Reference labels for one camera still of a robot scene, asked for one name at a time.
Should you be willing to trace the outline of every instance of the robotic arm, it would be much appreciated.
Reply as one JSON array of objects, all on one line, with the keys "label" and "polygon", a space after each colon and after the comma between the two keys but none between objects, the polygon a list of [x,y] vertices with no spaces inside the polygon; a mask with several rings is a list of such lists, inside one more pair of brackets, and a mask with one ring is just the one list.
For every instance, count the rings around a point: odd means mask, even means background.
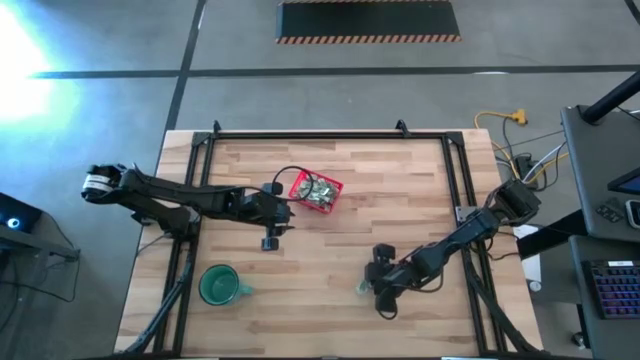
[{"label": "robotic arm", "polygon": [[[420,291],[441,275],[455,252],[473,242],[493,237],[500,226],[526,223],[537,213],[539,205],[540,200],[522,182],[510,180],[492,192],[485,205],[471,213],[451,235],[438,243],[418,247],[395,264],[391,263],[395,259],[395,248],[387,244],[376,245],[373,261],[365,267],[365,280],[376,296],[376,310],[384,318],[393,319],[395,315],[387,317],[383,313],[397,314],[396,298],[405,290]],[[469,268],[469,284],[484,300],[514,346],[519,351],[537,352],[511,324],[495,299],[488,295],[473,265]]]},{"label": "robotic arm", "polygon": [[[258,192],[246,195],[246,189]],[[120,204],[134,211],[132,217],[146,225],[157,221],[160,228],[173,237],[189,236],[197,222],[190,209],[212,219],[264,226],[266,236],[262,250],[278,250],[277,236],[293,227],[286,225],[295,216],[282,194],[282,184],[250,186],[193,187],[143,174],[137,167],[93,165],[89,168],[82,197],[93,204]],[[154,199],[180,204],[167,207]]]}]

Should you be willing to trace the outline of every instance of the yellow cable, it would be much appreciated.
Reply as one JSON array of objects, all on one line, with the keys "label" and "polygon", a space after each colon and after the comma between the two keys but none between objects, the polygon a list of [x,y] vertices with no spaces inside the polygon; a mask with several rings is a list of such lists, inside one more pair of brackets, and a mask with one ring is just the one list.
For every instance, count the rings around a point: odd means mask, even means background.
[{"label": "yellow cable", "polygon": [[[494,111],[483,111],[483,112],[477,113],[476,116],[473,118],[473,124],[476,126],[476,129],[480,129],[480,125],[478,124],[478,118],[480,118],[480,116],[482,115],[493,115],[493,116],[499,116],[501,118],[509,118],[513,120],[512,114],[503,114],[503,113],[494,112]],[[504,156],[507,158],[507,162],[509,163],[509,165],[511,165],[511,170],[513,171],[513,175],[516,177],[516,179],[519,180],[520,175],[518,175],[516,166],[513,164],[513,160],[511,160],[511,156],[509,156],[509,153],[507,153],[503,149],[503,146],[501,146],[500,144],[497,144],[495,141],[491,141],[491,144],[504,154]]]},{"label": "yellow cable", "polygon": [[[564,153],[564,154],[562,154],[562,155],[558,156],[558,159],[557,159],[557,160],[558,160],[558,161],[560,161],[561,159],[564,159],[564,158],[566,158],[567,156],[569,156],[569,153]],[[544,171],[545,171],[549,166],[551,166],[551,165],[552,165],[553,163],[555,163],[555,162],[556,162],[556,159],[553,159],[553,160],[551,160],[551,161],[547,162],[546,164],[544,164],[544,165],[542,166],[542,168],[540,168],[540,170],[539,170],[539,171],[538,171],[538,172],[537,172],[537,173],[536,173],[536,174],[535,174],[535,175],[534,175],[530,180],[528,180],[528,181],[526,181],[526,182],[525,182],[525,184],[531,184],[532,182],[536,181],[536,179],[537,179],[537,178],[538,178],[538,177],[539,177],[539,176],[540,176],[540,175],[541,175],[541,174],[542,174],[542,173],[543,173],[543,172],[544,172]]]}]

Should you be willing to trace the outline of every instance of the black metal frame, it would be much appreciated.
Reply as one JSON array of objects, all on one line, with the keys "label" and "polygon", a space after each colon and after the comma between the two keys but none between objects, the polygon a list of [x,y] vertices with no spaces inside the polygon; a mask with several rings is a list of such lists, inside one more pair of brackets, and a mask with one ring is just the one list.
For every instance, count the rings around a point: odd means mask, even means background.
[{"label": "black metal frame", "polygon": [[[396,129],[397,132],[367,132],[367,131],[318,131],[318,132],[221,132],[220,125],[216,121],[214,123],[213,132],[196,132],[193,135],[191,143],[191,152],[189,155],[189,163],[187,166],[187,174],[185,177],[186,184],[192,184],[194,180],[195,167],[198,158],[198,152],[206,145],[205,160],[203,164],[202,177],[200,179],[200,185],[208,184],[208,175],[211,170],[213,162],[214,145],[217,140],[248,140],[248,139],[287,139],[287,140],[302,140],[302,139],[430,139],[438,140],[442,144],[442,151],[445,160],[445,169],[447,172],[447,179],[449,181],[449,190],[451,194],[451,203],[455,208],[461,206],[460,194],[456,182],[456,174],[454,170],[454,163],[452,157],[451,147],[454,146],[458,152],[460,167],[462,170],[462,177],[464,181],[464,187],[467,194],[467,203],[469,206],[476,205],[475,192],[473,188],[473,182],[471,178],[471,171],[467,159],[466,149],[464,145],[464,139],[461,132],[410,132],[407,129],[406,124],[399,120]],[[454,213],[454,220],[456,225],[460,223],[456,219]],[[188,242],[188,257],[191,258],[193,264],[195,264],[198,249],[198,238],[200,233],[201,222],[196,227],[196,236]],[[163,291],[163,300],[171,295],[171,290],[176,283],[176,275],[178,271],[180,252],[183,247],[183,243],[180,239],[174,240],[171,255],[169,257],[167,276],[165,280],[165,287]],[[468,266],[471,264],[471,252],[469,249],[462,251],[465,276],[467,277],[467,287],[469,292],[469,301],[471,307],[472,321],[474,330],[476,333],[476,340],[478,346],[478,353],[483,354],[488,349],[487,338],[485,335],[485,329],[482,322],[482,313],[480,309],[480,303],[478,301],[478,295],[474,288],[468,283]],[[491,268],[489,266],[489,258],[487,255],[486,247],[484,243],[478,244],[478,256],[480,258],[480,270],[482,273],[482,281],[488,293],[495,298],[495,287],[493,284],[493,278],[491,275]],[[187,312],[189,306],[189,297],[191,293],[191,283],[193,281],[193,269],[191,266],[187,274],[185,286],[182,288],[182,297],[180,301],[180,307],[177,317],[176,331],[174,334],[173,344],[170,351],[165,350],[165,335],[166,335],[166,316],[161,320],[157,332],[155,333],[155,342],[153,345],[153,352],[151,353],[137,353],[137,354],[114,354],[115,358],[168,358],[168,357],[180,357],[182,352],[182,345],[184,341],[184,332],[187,321]],[[507,351],[505,337],[502,329],[496,323],[496,320],[491,316],[493,333],[496,339],[496,349],[498,352]]]}]

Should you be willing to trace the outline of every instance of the wire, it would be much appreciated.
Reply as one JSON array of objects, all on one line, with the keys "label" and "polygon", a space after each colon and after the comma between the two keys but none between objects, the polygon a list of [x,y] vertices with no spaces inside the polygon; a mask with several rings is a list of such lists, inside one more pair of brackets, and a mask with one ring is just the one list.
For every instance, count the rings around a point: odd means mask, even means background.
[{"label": "wire", "polygon": [[16,287],[23,287],[23,288],[31,289],[33,291],[37,291],[39,293],[52,296],[52,297],[54,297],[54,298],[56,298],[58,300],[62,300],[64,302],[71,303],[76,299],[76,288],[78,287],[78,275],[79,274],[80,274],[80,257],[78,257],[78,266],[76,267],[76,276],[75,276],[75,279],[73,281],[73,294],[72,294],[70,299],[66,299],[66,298],[64,298],[64,297],[62,297],[62,296],[60,296],[58,294],[52,293],[50,291],[42,290],[42,289],[37,288],[35,286],[31,286],[31,285],[20,283],[17,278],[14,281],[0,281],[0,284],[13,285],[13,286],[16,286]]},{"label": "wire", "polygon": [[498,231],[498,234],[504,234],[504,235],[509,235],[509,236],[513,236],[514,238],[516,238],[516,240],[520,240],[520,237],[514,233],[510,233],[508,231]]},{"label": "wire", "polygon": [[513,174],[513,170],[511,169],[511,164],[509,164],[508,162],[506,162],[504,160],[498,160],[498,161],[496,161],[496,163],[498,165],[504,165],[504,166],[508,167],[509,168],[509,173]]},{"label": "wire", "polygon": [[555,229],[549,226],[545,226],[545,225],[541,225],[541,224],[531,224],[531,223],[527,223],[527,225],[531,225],[533,227],[537,227],[538,230],[540,229],[547,229],[547,230],[551,230],[551,231],[555,231],[557,233],[560,234],[565,234],[565,235],[580,235],[580,234],[576,234],[576,233],[572,233],[572,232],[568,232],[568,231],[564,231],[564,230],[560,230],[560,229]]},{"label": "wire", "polygon": [[[509,119],[511,118],[510,114],[503,114],[503,113],[498,113],[493,111],[479,112],[473,118],[473,124],[475,125],[476,129],[480,129],[480,125],[478,124],[478,119],[482,115],[493,115],[493,116],[509,118]],[[514,176],[516,177],[516,179],[520,179],[520,176],[518,175],[518,171],[516,170],[516,166],[513,164],[513,160],[511,159],[509,154],[506,151],[504,151],[505,148],[501,147],[500,144],[496,143],[495,141],[491,141],[491,145],[495,146],[497,148],[496,150],[500,150],[504,154],[505,158],[507,159],[507,162],[511,164],[511,170],[513,171]]]},{"label": "wire", "polygon": [[58,224],[58,222],[56,221],[56,218],[54,218],[53,216],[49,215],[49,218],[53,221],[53,225],[56,226],[56,229],[58,230],[58,232],[60,233],[60,235],[62,235],[62,237],[64,238],[64,240],[69,244],[69,246],[71,246],[73,248],[73,250],[76,250],[76,245],[71,242],[71,240],[69,240],[69,238],[67,237],[67,235],[65,235],[64,231],[62,231],[62,229],[60,228],[60,224]]},{"label": "wire", "polygon": [[520,253],[518,253],[518,252],[512,252],[512,253],[506,253],[506,254],[504,254],[504,255],[500,255],[500,256],[498,256],[498,257],[493,257],[493,256],[489,256],[489,257],[490,257],[490,258],[491,258],[491,260],[493,260],[493,261],[500,261],[500,260],[502,260],[502,259],[504,259],[504,258],[506,258],[506,257],[514,256],[514,255],[520,255]]},{"label": "wire", "polygon": [[[521,141],[521,142],[518,142],[518,143],[514,143],[514,144],[511,144],[511,148],[514,148],[514,147],[522,145],[522,144],[527,144],[527,143],[530,143],[530,142],[533,142],[533,141],[537,141],[537,140],[540,140],[540,139],[544,139],[546,137],[553,136],[553,135],[556,135],[556,134],[560,134],[560,133],[563,133],[563,132],[564,132],[564,130],[558,130],[558,131],[555,131],[555,132],[552,132],[552,133],[549,133],[549,134],[546,134],[546,135],[534,137],[533,139],[529,139],[529,140]],[[494,149],[494,151],[504,150],[506,148],[507,147],[504,146],[504,147],[500,147],[498,149]]]},{"label": "wire", "polygon": [[556,163],[556,177],[555,177],[555,179],[553,179],[551,184],[549,184],[549,187],[555,185],[558,182],[558,179],[560,178],[560,167],[558,165],[558,163],[559,163],[558,160],[560,159],[559,155],[560,155],[560,150],[558,150],[558,152],[556,153],[556,160],[555,160],[555,163]]},{"label": "wire", "polygon": [[527,179],[529,178],[529,176],[531,176],[531,174],[533,174],[535,169],[539,165],[544,164],[544,161],[547,160],[547,158],[549,158],[553,154],[555,154],[556,151],[560,150],[560,148],[562,148],[564,146],[564,144],[565,143],[562,143],[562,144],[558,145],[557,147],[555,147],[553,150],[549,151],[549,153],[547,155],[545,155],[542,159],[540,159],[540,161],[538,161],[535,165],[533,165],[533,167],[531,168],[531,170],[529,170],[527,175],[525,175],[524,178],[522,178],[522,181],[526,184],[527,183]]},{"label": "wire", "polygon": [[[504,235],[513,236],[514,238],[516,238],[516,240],[520,240],[520,237],[518,235],[514,234],[514,233],[510,233],[510,232],[507,232],[507,231],[498,231],[497,233],[498,234],[504,234]],[[494,257],[490,253],[487,253],[487,255],[489,256],[491,261],[500,261],[500,260],[502,260],[502,259],[504,259],[506,257],[509,257],[509,256],[520,255],[520,253],[519,252],[510,252],[510,253],[506,253],[506,254],[500,255],[498,257]]]},{"label": "wire", "polygon": [[63,265],[67,262],[68,262],[67,260],[58,261],[57,263],[51,264],[46,268],[44,268],[44,270],[42,271],[44,273],[44,276],[42,277],[42,280],[38,281],[38,286],[42,285],[45,281],[47,281],[47,277],[49,277],[49,270],[55,269],[59,265]]},{"label": "wire", "polygon": [[616,107],[617,107],[618,109],[620,109],[620,111],[622,111],[623,113],[625,113],[625,114],[627,114],[627,115],[631,116],[632,118],[634,118],[634,119],[636,119],[636,120],[640,121],[640,118],[639,118],[639,117],[637,117],[637,116],[633,115],[633,114],[632,114],[632,113],[630,113],[628,110],[625,110],[625,109],[621,108],[620,106],[616,106]]},{"label": "wire", "polygon": [[[146,175],[140,171],[140,169],[138,168],[138,166],[136,164],[134,165],[134,172],[136,174],[136,176],[138,176],[138,179],[140,181],[142,181],[144,184],[149,185],[150,181],[146,179]],[[208,190],[208,189],[201,189],[201,188],[194,188],[194,189],[184,189],[184,188],[175,188],[172,189],[172,191],[174,193],[185,193],[185,194],[199,194],[199,195],[211,195],[211,194],[220,194],[220,193],[228,193],[231,191],[235,191],[235,190],[256,190],[260,193],[265,194],[266,196],[272,197],[274,199],[280,200],[280,201],[286,201],[286,202],[299,202],[299,201],[304,201],[307,199],[307,197],[309,197],[309,195],[311,195],[311,191],[313,190],[313,185],[314,185],[314,180],[313,180],[313,176],[311,175],[311,172],[305,168],[299,167],[299,166],[286,166],[283,169],[281,169],[277,174],[276,177],[285,169],[299,169],[301,171],[303,171],[304,173],[307,174],[307,176],[311,179],[311,186],[309,187],[309,192],[307,192],[307,194],[299,199],[290,199],[290,198],[283,198],[277,195],[273,195],[272,193],[265,191],[259,187],[255,187],[255,186],[229,186],[225,189],[221,189],[221,190]]]},{"label": "wire", "polygon": [[509,142],[509,137],[507,136],[507,121],[509,120],[508,117],[504,118],[504,120],[502,120],[502,136],[504,137],[504,141],[507,142],[507,147],[509,148],[509,155],[511,155],[512,159],[515,159],[515,156],[513,156],[513,147],[511,146],[511,143]]},{"label": "wire", "polygon": [[393,312],[391,316],[386,316],[382,311],[378,310],[378,315],[380,315],[385,320],[393,320],[398,316],[398,308],[396,305],[396,310]]},{"label": "wire", "polygon": [[[440,268],[440,283],[438,284],[438,286],[436,286],[433,289],[416,289],[416,288],[412,288],[410,286],[405,286],[405,285],[393,285],[393,287],[399,287],[399,288],[403,288],[409,291],[413,291],[413,292],[418,292],[418,293],[422,293],[422,294],[432,294],[436,291],[439,291],[440,289],[442,289],[442,286],[444,285],[444,267]],[[396,307],[395,311],[391,314],[391,316],[386,316],[382,311],[378,310],[378,315],[380,315],[380,317],[382,317],[385,320],[393,320],[396,318],[396,316],[398,316],[398,308]]]},{"label": "wire", "polygon": [[444,267],[440,268],[440,283],[438,284],[438,286],[434,287],[433,289],[416,289],[416,288],[412,288],[404,285],[394,285],[394,287],[400,287],[409,291],[419,292],[423,294],[432,294],[442,289],[443,285],[444,285]]},{"label": "wire", "polygon": [[158,242],[160,239],[164,239],[164,238],[168,238],[171,237],[170,233],[164,233],[160,236],[158,236],[157,238],[155,238],[153,241],[151,241],[150,243],[144,245],[143,247],[141,247],[140,249],[138,249],[138,252],[136,253],[136,257],[140,255],[140,253],[142,252],[142,250],[148,248],[149,246],[155,244],[156,242]]},{"label": "wire", "polygon": [[313,175],[311,174],[311,172],[305,168],[302,168],[300,166],[296,166],[296,165],[290,165],[290,166],[285,166],[282,169],[280,169],[280,171],[278,171],[276,173],[276,175],[273,177],[273,180],[271,181],[271,186],[274,186],[274,184],[276,183],[276,180],[278,179],[278,176],[280,176],[280,174],[282,174],[283,172],[285,172],[286,170],[289,169],[298,169],[302,172],[304,172],[307,177],[309,177],[309,181],[311,182],[311,186],[309,187],[309,191],[307,192],[307,194],[301,198],[298,199],[286,199],[286,201],[289,202],[300,202],[300,201],[304,201],[306,200],[309,195],[311,195],[311,192],[313,191],[313,185],[315,185],[315,180],[313,180]]},{"label": "wire", "polygon": [[560,149],[558,149],[558,152],[556,153],[556,158],[554,160],[551,160],[551,161],[547,162],[546,164],[544,164],[544,166],[542,166],[540,171],[538,171],[529,181],[525,181],[525,184],[531,184],[532,182],[536,181],[536,179],[540,176],[540,174],[542,174],[542,172],[545,171],[549,166],[553,165],[553,163],[556,164],[556,170],[557,170],[559,168],[558,167],[558,161],[560,161],[560,160],[566,158],[567,156],[569,156],[569,153],[564,153],[564,154],[560,155]]},{"label": "wire", "polygon": [[[11,261],[13,263],[13,281],[14,282],[18,282],[18,265],[16,265],[16,261],[14,259],[12,259],[11,257],[9,257],[9,261]],[[13,317],[13,313],[16,311],[16,306],[18,306],[18,287],[14,286],[14,297],[15,299],[13,300],[13,305],[11,305],[11,310],[9,310],[9,315],[7,315],[7,318],[4,319],[4,321],[2,322],[2,325],[0,325],[0,334],[2,334],[2,332],[4,331],[4,329],[7,327],[7,325],[9,324],[9,320],[11,320],[11,318]]]}]

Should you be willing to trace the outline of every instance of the wooden table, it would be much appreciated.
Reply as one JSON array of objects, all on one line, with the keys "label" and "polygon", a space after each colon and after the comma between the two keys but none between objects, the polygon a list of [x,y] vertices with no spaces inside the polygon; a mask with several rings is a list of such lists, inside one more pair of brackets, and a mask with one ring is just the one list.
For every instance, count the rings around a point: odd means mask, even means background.
[{"label": "wooden table", "polygon": [[[500,184],[489,135],[485,130],[463,132],[477,200],[482,203]],[[192,134],[167,133],[157,176],[184,181]],[[210,184],[260,185],[292,164],[345,184],[333,213],[323,215],[291,204],[297,215],[291,225],[296,229],[280,238],[280,250],[275,252],[260,250],[261,227],[204,219],[183,356],[476,355],[460,254],[445,268],[444,287],[433,294],[405,292],[398,299],[399,315],[393,321],[376,313],[371,293],[355,292],[375,244],[394,245],[403,256],[454,230],[441,144],[434,140],[217,141]],[[296,175],[281,176],[285,191]],[[462,191],[459,172],[457,178]],[[146,228],[141,245],[159,234],[157,227]],[[157,311],[170,248],[170,240],[161,240],[137,258],[116,350],[131,344]],[[517,251],[513,238],[495,238],[492,254],[513,251]],[[207,268],[222,263],[232,265],[255,294],[232,306],[205,304],[198,294],[199,279]],[[500,305],[525,337],[541,347],[519,258],[491,262],[491,267]],[[169,345],[173,325],[169,321]]]}]

